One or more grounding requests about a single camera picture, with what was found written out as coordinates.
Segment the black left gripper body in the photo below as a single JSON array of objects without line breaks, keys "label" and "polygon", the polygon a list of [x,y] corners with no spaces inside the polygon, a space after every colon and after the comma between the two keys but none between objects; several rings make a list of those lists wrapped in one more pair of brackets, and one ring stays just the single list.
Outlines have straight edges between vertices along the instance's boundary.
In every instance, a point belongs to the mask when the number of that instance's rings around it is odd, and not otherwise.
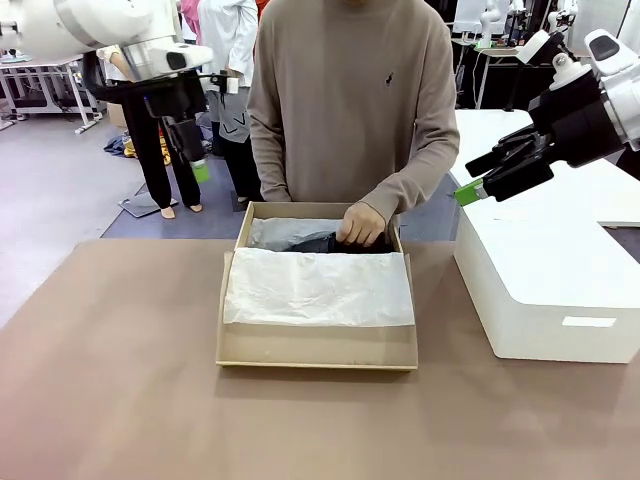
[{"label": "black left gripper body", "polygon": [[206,110],[207,102],[197,74],[182,74],[161,80],[144,94],[147,108],[154,118],[174,120],[194,118]]}]

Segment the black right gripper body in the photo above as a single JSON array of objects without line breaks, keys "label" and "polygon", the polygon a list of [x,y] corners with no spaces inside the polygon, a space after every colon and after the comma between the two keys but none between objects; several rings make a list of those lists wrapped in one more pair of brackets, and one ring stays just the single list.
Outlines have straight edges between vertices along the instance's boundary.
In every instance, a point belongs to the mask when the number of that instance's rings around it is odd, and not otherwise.
[{"label": "black right gripper body", "polygon": [[563,87],[543,91],[530,101],[528,113],[543,138],[541,155],[549,164],[564,161],[578,168],[623,148],[591,70]]}]

